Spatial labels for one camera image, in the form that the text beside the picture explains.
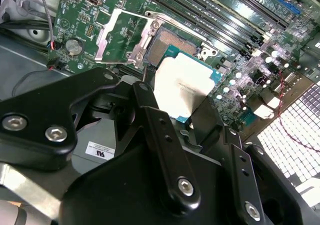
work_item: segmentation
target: mounting hole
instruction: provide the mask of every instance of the mounting hole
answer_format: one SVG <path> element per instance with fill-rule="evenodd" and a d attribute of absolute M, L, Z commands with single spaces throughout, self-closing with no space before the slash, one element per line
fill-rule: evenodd
<path fill-rule="evenodd" d="M 246 170 L 242 169 L 242 173 L 243 173 L 246 177 L 249 177 L 249 173 L 248 173 Z"/>
<path fill-rule="evenodd" d="M 173 140 L 172 138 L 169 136 L 169 135 L 165 135 L 164 136 L 164 139 L 168 142 L 168 143 L 171 143 Z"/>
<path fill-rule="evenodd" d="M 243 156 L 240 156 L 240 159 L 241 159 L 241 161 L 244 162 L 244 163 L 247 161 Z"/>
<path fill-rule="evenodd" d="M 166 125 L 166 124 L 167 124 L 166 121 L 163 120 L 162 118 L 160 118 L 159 121 L 160 121 L 160 123 L 161 123 L 162 125 Z"/>

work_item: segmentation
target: ram slot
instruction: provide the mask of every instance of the ram slot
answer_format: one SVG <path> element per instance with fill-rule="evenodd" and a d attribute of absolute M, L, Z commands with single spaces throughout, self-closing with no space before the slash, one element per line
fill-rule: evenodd
<path fill-rule="evenodd" d="M 289 23 L 284 21 L 281 17 L 274 14 L 272 11 L 270 11 L 268 8 L 261 5 L 256 0 L 239 0 L 249 8 L 251 8 L 256 13 L 260 14 L 264 19 L 266 19 L 268 22 L 274 24 L 278 28 L 285 30 Z"/>
<path fill-rule="evenodd" d="M 200 9 L 200 11 L 199 11 L 199 10 L 196 10 L 196 8 L 191 6 L 189 3 L 186 3 L 186 1 L 182 1 L 182 0 L 173 0 L 173 1 L 175 1 L 182 8 L 184 8 L 186 10 L 185 13 L 188 14 L 189 16 L 192 16 L 193 18 L 195 18 L 194 15 L 196 15 L 199 18 L 201 18 L 202 20 L 206 21 L 206 23 L 208 25 L 210 25 L 211 27 L 214 27 L 215 29 L 220 30 L 220 33 L 226 34 L 227 36 L 231 37 L 233 40 L 238 41 L 239 43 L 242 43 L 243 45 L 248 44 L 248 41 L 246 41 L 245 39 L 243 39 L 239 35 L 232 33 L 223 25 L 216 23 L 209 15 L 203 13 L 203 11 L 205 11 L 204 7 L 198 7 Z"/>
<path fill-rule="evenodd" d="M 239 26 L 238 24 L 236 24 L 230 18 L 224 16 L 222 13 L 219 13 L 218 11 L 208 7 L 208 4 L 204 0 L 190 0 L 190 1 L 195 3 L 201 10 L 206 11 L 207 13 L 210 13 L 210 15 L 213 18 L 216 18 L 217 20 L 223 21 L 225 24 L 227 24 L 228 26 L 232 27 L 238 33 L 242 33 L 242 34 L 244 34 L 245 36 L 247 36 L 249 38 L 254 38 L 254 37 L 257 38 L 256 36 L 253 35 L 252 31 L 246 30 L 245 28 L 243 28 L 243 27 Z M 215 4 L 215 6 L 217 8 L 219 8 L 220 10 L 223 10 L 223 8 L 220 7 L 219 5 Z"/>
<path fill-rule="evenodd" d="M 219 35 L 217 32 L 211 30 L 210 28 L 203 25 L 202 23 L 200 23 L 196 19 L 190 17 L 190 15 L 185 14 L 183 11 L 179 10 L 178 8 L 168 4 L 165 0 L 151 0 L 151 1 L 156 2 L 159 5 L 171 10 L 174 14 L 182 17 L 184 20 L 186 20 L 188 23 L 194 25 L 195 27 L 198 27 L 201 30 L 205 31 L 208 35 L 212 36 L 215 40 L 223 43 L 227 47 L 232 48 L 238 52 L 240 52 L 242 50 L 242 48 L 239 47 L 238 45 L 232 43 L 230 40 L 225 39 L 223 36 Z"/>
<path fill-rule="evenodd" d="M 250 20 L 248 20 L 247 18 L 243 17 L 241 14 L 239 14 L 238 12 L 232 10 L 231 8 L 229 8 L 228 6 L 224 5 L 223 3 L 221 3 L 219 0 L 204 0 L 209 6 L 213 6 L 214 5 L 219 5 L 221 8 L 223 8 L 225 11 L 227 11 L 230 15 L 234 16 L 235 18 L 237 18 L 239 21 L 241 21 L 243 24 L 245 24 L 247 27 L 255 30 L 257 33 L 259 33 L 259 35 L 263 35 L 265 33 L 264 30 L 262 30 L 260 27 L 258 27 L 257 25 L 255 25 L 254 23 L 252 23 Z"/>

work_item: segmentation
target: dimm slot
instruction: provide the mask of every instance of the dimm slot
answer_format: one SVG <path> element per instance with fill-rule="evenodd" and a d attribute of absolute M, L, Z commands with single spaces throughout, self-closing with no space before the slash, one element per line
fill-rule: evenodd
<path fill-rule="evenodd" d="M 236 11 L 232 10 L 231 8 L 227 7 L 226 5 L 224 5 L 223 3 L 221 3 L 219 0 L 210 0 L 211 2 L 219 5 L 221 8 L 225 9 L 226 11 L 228 11 L 231 15 L 233 15 L 235 18 L 237 18 L 238 20 L 240 20 L 242 23 L 244 23 L 245 25 L 249 26 L 250 28 L 253 28 L 254 30 L 256 30 L 260 35 L 264 34 L 264 31 L 259 28 L 258 26 L 256 26 L 255 24 L 253 24 L 251 21 L 249 21 L 248 19 L 246 19 L 245 17 L 241 16 L 241 14 L 237 13 Z"/>
<path fill-rule="evenodd" d="M 171 10 L 173 13 L 177 14 L 178 16 L 184 18 L 188 23 L 194 25 L 195 27 L 201 28 L 201 30 L 205 31 L 206 33 L 208 33 L 210 36 L 212 36 L 214 39 L 218 40 L 219 42 L 225 44 L 227 47 L 232 48 L 238 52 L 240 52 L 242 49 L 238 46 L 236 46 L 235 44 L 231 44 L 228 40 L 224 39 L 223 37 L 221 37 L 219 34 L 216 34 L 216 32 L 213 33 L 213 31 L 209 30 L 207 27 L 203 26 L 201 23 L 198 23 L 196 20 L 192 19 L 191 17 L 187 16 L 186 14 L 184 14 L 183 12 L 181 12 L 180 10 L 178 10 L 177 8 L 161 1 L 161 0 L 151 0 L 155 3 L 160 4 L 161 6 Z"/>
<path fill-rule="evenodd" d="M 246 45 L 248 43 L 248 41 L 246 41 L 245 39 L 243 39 L 239 35 L 228 31 L 227 28 L 225 28 L 224 26 L 212 21 L 208 15 L 206 15 L 204 13 L 200 13 L 199 11 L 196 11 L 193 7 L 191 7 L 187 3 L 183 3 L 182 1 L 179 1 L 179 0 L 173 0 L 173 1 L 176 2 L 177 4 L 179 4 L 181 7 L 185 8 L 186 10 L 190 10 L 192 13 L 196 14 L 201 19 L 205 20 L 210 26 L 215 27 L 217 30 L 220 30 L 220 32 L 222 34 L 227 34 L 232 39 L 238 41 L 239 43 L 242 43 L 243 45 Z"/>
<path fill-rule="evenodd" d="M 261 5 L 256 0 L 239 0 L 245 5 L 247 5 L 249 8 L 260 14 L 264 19 L 269 21 L 270 23 L 276 25 L 282 30 L 285 30 L 287 27 L 289 27 L 289 23 L 284 21 L 281 17 L 274 14 L 272 11 L 270 11 L 268 8 Z"/>
<path fill-rule="evenodd" d="M 248 36 L 248 37 L 252 37 L 252 33 L 250 33 L 248 30 L 244 29 L 243 27 L 239 26 L 238 24 L 236 24 L 234 21 L 232 21 L 230 18 L 218 13 L 217 11 L 215 11 L 214 9 L 210 8 L 207 6 L 207 4 L 203 1 L 203 0 L 192 0 L 193 2 L 199 4 L 199 7 L 202 7 L 204 10 L 207 10 L 209 12 L 211 12 L 214 16 L 216 16 L 218 19 L 221 19 L 223 22 L 225 22 L 227 25 L 231 26 L 232 28 L 234 28 L 236 31 L 238 31 L 239 33 L 243 33 L 244 35 Z"/>

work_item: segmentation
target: black cable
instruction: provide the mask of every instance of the black cable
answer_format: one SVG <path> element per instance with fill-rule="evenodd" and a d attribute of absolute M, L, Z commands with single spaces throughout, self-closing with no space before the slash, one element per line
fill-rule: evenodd
<path fill-rule="evenodd" d="M 48 48 L 45 45 L 36 43 L 34 41 L 30 41 L 27 38 L 20 36 L 16 33 L 14 33 L 13 31 L 10 31 L 8 29 L 5 28 L 0 28 L 0 34 L 2 34 L 3 36 L 16 40 L 17 42 L 21 43 L 22 45 L 25 45 L 29 48 L 35 49 L 38 52 L 41 52 L 43 54 L 47 54 L 48 53 Z"/>
<path fill-rule="evenodd" d="M 6 21 L 0 23 L 0 28 L 3 29 L 16 29 L 16 30 L 45 30 L 49 31 L 49 23 L 40 20 L 18 20 Z"/>
<path fill-rule="evenodd" d="M 20 80 L 14 85 L 13 89 L 12 89 L 12 92 L 11 92 L 11 96 L 14 97 L 16 95 L 16 92 L 17 92 L 17 89 L 21 86 L 21 84 L 28 78 L 30 77 L 31 75 L 34 75 L 34 74 L 40 74 L 40 73 L 43 73 L 43 72 L 47 72 L 47 71 L 50 71 L 50 69 L 48 70 L 40 70 L 40 71 L 31 71 L 29 73 L 27 73 L 26 75 L 24 75 L 22 78 L 20 78 Z"/>

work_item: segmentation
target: red wire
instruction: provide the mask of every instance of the red wire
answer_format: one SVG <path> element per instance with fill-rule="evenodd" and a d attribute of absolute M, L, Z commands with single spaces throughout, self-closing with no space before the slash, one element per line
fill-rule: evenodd
<path fill-rule="evenodd" d="M 315 151 L 315 152 L 317 152 L 317 153 L 320 153 L 320 150 L 315 149 L 315 148 L 313 148 L 313 147 L 309 147 L 309 146 L 307 146 L 307 145 L 304 145 L 298 138 L 294 138 L 294 137 L 287 131 L 287 129 L 285 128 L 285 126 L 283 125 L 282 119 L 281 119 L 281 111 L 280 111 L 280 110 L 281 110 L 281 107 L 283 106 L 282 98 L 283 98 L 283 96 L 284 96 L 285 82 L 284 82 L 284 77 L 282 76 L 281 71 L 279 71 L 279 75 L 280 75 L 280 77 L 281 77 L 281 82 L 280 82 L 280 84 L 281 84 L 281 94 L 280 94 L 280 98 L 279 98 L 279 99 L 280 99 L 280 104 L 279 104 L 279 109 L 278 109 L 277 117 L 279 118 L 279 122 L 280 122 L 281 127 L 283 128 L 284 132 L 287 134 L 287 136 L 288 136 L 291 140 L 295 141 L 297 144 L 305 147 L 306 149 L 310 149 L 310 150 L 313 150 L 313 151 Z"/>

